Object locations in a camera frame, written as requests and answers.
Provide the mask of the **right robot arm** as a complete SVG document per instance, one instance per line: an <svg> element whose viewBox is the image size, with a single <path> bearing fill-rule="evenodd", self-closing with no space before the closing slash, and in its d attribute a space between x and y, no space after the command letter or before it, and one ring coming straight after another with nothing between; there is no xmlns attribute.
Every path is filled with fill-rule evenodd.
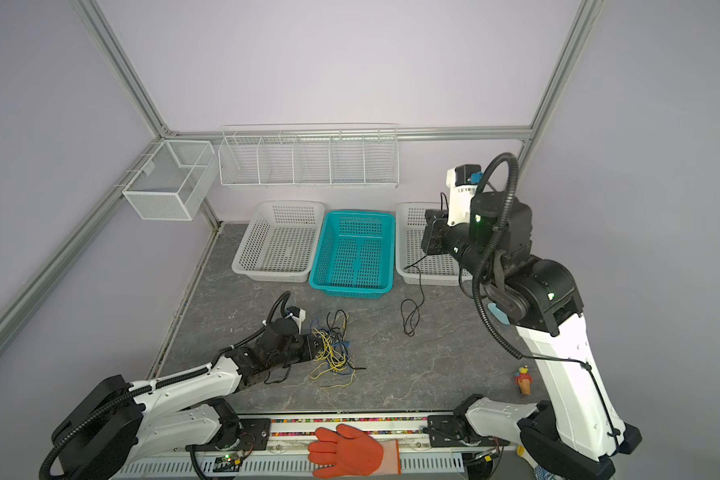
<svg viewBox="0 0 720 480"><path fill-rule="evenodd" d="M453 412L468 439L494 437L523 447L564 479L612 479L613 458L629 455L639 429L617 414L592 354L583 301L571 272L532 253L532 210L516 196L517 157L446 174L449 197L425 214L421 249L448 255L471 277L482 324L512 357L537 365L548 399L500 403L473 395Z"/></svg>

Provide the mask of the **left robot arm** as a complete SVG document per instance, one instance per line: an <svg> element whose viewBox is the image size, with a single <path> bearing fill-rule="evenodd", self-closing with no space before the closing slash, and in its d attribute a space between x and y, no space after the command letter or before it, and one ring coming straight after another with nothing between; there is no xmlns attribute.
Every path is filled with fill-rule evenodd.
<svg viewBox="0 0 720 480"><path fill-rule="evenodd" d="M316 336L302 330L307 314L289 298L281 294L253 334L205 364L151 380L99 382L52 433L40 478L55 478L55 464L61 479L109 479L162 453L261 447L262 434L244 425L227 398L316 357Z"/></svg>

